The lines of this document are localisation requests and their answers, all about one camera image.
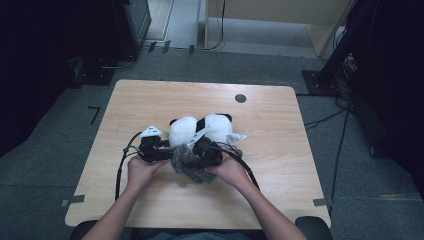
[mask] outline person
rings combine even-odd
[[[167,161],[159,161],[147,164],[138,156],[132,157],[128,162],[128,183],[125,190],[83,239],[119,239],[139,195],[155,172],[166,163]],[[244,196],[267,239],[306,239],[300,229],[256,188],[245,169],[229,155],[223,153],[221,165],[205,168],[205,171],[217,175]]]

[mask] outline hand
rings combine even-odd
[[[205,172],[213,173],[220,177],[227,184],[239,188],[241,184],[250,182],[246,170],[227,153],[222,153],[221,165],[207,167]]]
[[[125,189],[141,191],[152,179],[156,170],[168,161],[158,161],[153,164],[146,163],[140,156],[132,157],[128,162],[128,184]]]

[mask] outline wooden tabletop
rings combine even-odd
[[[247,100],[239,103],[237,94]],[[289,219],[318,216],[329,226],[323,193],[294,90],[282,86],[120,80],[113,91],[93,143],[66,224],[100,219],[114,202],[116,172],[122,149],[131,137],[154,125],[169,131],[169,122],[184,116],[201,119],[212,113],[233,117],[235,133],[247,135],[236,145],[244,153],[262,193]],[[126,163],[121,191],[127,183]],[[249,204],[220,179],[194,184],[160,168],[138,199],[128,227],[259,229]]]

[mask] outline wooden desk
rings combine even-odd
[[[244,94],[247,101],[235,101]],[[252,168],[262,193],[292,221],[299,216],[330,219],[295,93],[290,87],[188,82],[121,80],[113,91],[75,195],[66,223],[100,219],[114,202],[116,171],[122,149],[138,131],[154,124],[169,131],[174,118],[229,113],[234,132],[247,135],[237,146]],[[121,191],[127,183],[122,172]],[[193,184],[162,167],[140,196],[129,227],[259,229],[248,203],[235,189],[217,179]]]
[[[321,56],[355,2],[356,0],[231,0],[225,3],[225,18],[305,24],[315,53]],[[205,47],[208,46],[209,17],[221,18],[223,3],[224,0],[206,0]]]

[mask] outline stuffed animal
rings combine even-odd
[[[193,162],[201,160],[193,153],[192,148],[202,136],[221,144],[220,147],[227,148],[227,145],[233,145],[234,133],[231,116],[229,114],[211,114],[199,121],[194,117],[183,117],[171,121],[169,144],[174,148],[172,167],[175,172],[183,173],[195,183],[209,183],[215,176],[203,169],[191,167]]]

